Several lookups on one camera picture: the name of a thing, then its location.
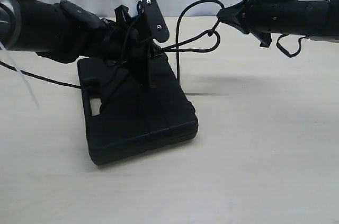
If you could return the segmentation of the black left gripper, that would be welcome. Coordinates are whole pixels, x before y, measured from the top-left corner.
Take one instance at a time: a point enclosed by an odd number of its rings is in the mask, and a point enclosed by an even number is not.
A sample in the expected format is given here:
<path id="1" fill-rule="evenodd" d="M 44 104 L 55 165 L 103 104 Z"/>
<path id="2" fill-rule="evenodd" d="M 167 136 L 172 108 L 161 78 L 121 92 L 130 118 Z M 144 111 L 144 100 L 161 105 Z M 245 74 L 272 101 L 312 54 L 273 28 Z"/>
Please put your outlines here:
<path id="1" fill-rule="evenodd" d="M 104 64 L 111 68 L 129 57 L 129 50 L 151 39 L 150 26 L 146 20 L 144 6 L 137 5 L 137 15 L 131 16 L 129 8 L 120 5 L 115 11 L 116 19 L 103 19 L 107 33 L 103 44 Z M 151 88 L 152 59 L 154 48 L 143 46 L 143 88 Z"/>

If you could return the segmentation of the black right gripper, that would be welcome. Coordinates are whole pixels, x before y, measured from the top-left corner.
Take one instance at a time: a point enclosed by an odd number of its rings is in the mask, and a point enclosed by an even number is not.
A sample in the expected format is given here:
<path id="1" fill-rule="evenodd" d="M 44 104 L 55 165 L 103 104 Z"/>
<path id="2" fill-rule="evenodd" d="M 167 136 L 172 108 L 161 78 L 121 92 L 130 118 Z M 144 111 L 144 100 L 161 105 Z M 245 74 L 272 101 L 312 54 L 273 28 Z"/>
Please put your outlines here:
<path id="1" fill-rule="evenodd" d="M 233 6 L 220 9 L 216 17 L 221 23 L 230 25 L 241 33 L 251 33 L 259 40 L 260 47 L 269 47 L 271 34 L 260 30 L 263 15 L 262 0 L 241 0 Z"/>

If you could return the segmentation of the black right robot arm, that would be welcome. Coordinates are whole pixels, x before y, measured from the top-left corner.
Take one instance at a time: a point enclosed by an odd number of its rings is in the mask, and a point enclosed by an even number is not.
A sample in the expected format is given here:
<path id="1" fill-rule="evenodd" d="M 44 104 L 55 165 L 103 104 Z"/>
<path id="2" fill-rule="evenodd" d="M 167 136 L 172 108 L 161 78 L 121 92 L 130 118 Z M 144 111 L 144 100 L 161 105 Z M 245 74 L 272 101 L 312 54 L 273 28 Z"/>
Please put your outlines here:
<path id="1" fill-rule="evenodd" d="M 271 45 L 272 33 L 338 42 L 338 0 L 242 0 L 221 9 L 217 19 L 252 34 L 265 48 Z"/>

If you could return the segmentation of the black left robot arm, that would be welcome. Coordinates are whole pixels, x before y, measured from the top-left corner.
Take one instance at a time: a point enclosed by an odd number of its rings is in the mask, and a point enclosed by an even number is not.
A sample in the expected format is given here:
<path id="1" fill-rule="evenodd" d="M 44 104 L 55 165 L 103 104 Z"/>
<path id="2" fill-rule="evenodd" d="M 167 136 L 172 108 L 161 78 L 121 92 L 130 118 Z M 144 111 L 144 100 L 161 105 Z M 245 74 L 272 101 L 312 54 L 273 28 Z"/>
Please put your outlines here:
<path id="1" fill-rule="evenodd" d="M 150 85 L 154 56 L 152 0 L 140 0 L 137 14 L 115 9 L 115 20 L 101 18 L 68 0 L 1 0 L 1 44 L 4 50 L 34 52 L 68 64 L 79 57 L 103 61 L 115 72 L 126 69 L 139 85 Z"/>

